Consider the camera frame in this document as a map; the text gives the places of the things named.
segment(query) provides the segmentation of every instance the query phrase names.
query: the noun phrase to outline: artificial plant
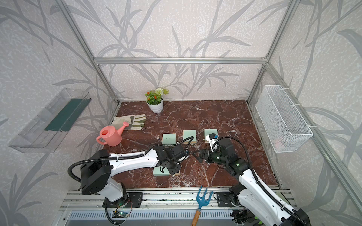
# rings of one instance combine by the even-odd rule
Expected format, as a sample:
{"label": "artificial plant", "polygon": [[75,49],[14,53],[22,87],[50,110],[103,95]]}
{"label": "artificial plant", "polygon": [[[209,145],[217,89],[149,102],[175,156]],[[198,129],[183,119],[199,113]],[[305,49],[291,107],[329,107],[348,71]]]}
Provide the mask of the artificial plant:
{"label": "artificial plant", "polygon": [[145,94],[146,102],[149,105],[157,105],[162,101],[162,95],[168,94],[168,89],[157,88],[156,90],[151,90]]}

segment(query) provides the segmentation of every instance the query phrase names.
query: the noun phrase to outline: potted plant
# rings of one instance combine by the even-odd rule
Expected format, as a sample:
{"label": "potted plant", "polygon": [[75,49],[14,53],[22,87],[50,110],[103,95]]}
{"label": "potted plant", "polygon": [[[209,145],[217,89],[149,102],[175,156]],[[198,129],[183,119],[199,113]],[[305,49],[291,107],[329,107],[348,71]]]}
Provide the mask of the potted plant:
{"label": "potted plant", "polygon": [[156,90],[151,90],[145,94],[146,102],[154,113],[160,113],[163,110],[162,95],[164,94],[168,94],[168,90],[163,88],[157,88]]}

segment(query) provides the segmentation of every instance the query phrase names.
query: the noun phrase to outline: white flower pot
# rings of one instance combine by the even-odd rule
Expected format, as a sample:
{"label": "white flower pot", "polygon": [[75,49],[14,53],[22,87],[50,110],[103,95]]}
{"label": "white flower pot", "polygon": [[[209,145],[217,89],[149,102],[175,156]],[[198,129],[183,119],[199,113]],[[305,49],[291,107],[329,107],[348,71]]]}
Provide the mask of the white flower pot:
{"label": "white flower pot", "polygon": [[148,106],[151,109],[151,111],[153,111],[154,113],[156,113],[156,114],[160,113],[163,110],[163,98],[162,98],[162,101],[159,104],[157,104],[157,105],[148,105]]}

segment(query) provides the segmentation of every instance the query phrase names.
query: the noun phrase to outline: pink watering can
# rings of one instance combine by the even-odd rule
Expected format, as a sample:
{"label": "pink watering can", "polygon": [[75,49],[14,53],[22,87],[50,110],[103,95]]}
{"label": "pink watering can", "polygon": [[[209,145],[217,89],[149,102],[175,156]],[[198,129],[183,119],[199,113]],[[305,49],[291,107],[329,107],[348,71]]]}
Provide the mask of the pink watering can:
{"label": "pink watering can", "polygon": [[96,141],[100,144],[109,146],[117,146],[122,141],[123,130],[129,126],[127,122],[123,122],[123,126],[116,130],[114,126],[106,126],[99,132],[99,137],[96,138]]}

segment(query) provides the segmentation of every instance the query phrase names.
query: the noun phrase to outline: marble surface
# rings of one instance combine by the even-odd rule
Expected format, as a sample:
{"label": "marble surface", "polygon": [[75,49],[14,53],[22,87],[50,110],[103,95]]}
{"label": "marble surface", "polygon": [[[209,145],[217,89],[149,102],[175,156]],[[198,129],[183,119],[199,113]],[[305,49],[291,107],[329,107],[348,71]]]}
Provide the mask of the marble surface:
{"label": "marble surface", "polygon": [[[176,133],[181,141],[184,129],[195,129],[197,143],[189,151],[209,148],[204,142],[204,129],[218,129],[220,136],[237,137],[249,150],[256,173],[268,185],[277,185],[268,159],[261,145],[246,102],[237,101],[165,101],[161,113],[152,113],[146,102],[122,102],[118,117],[146,114],[142,130],[126,130],[120,145],[105,145],[109,153],[129,153],[161,144],[163,133]],[[239,156],[246,159],[243,149],[236,143]],[[152,168],[130,170],[113,178],[126,188],[233,186],[237,180],[215,163],[199,163],[193,156],[181,163],[180,175],[154,176]]]}

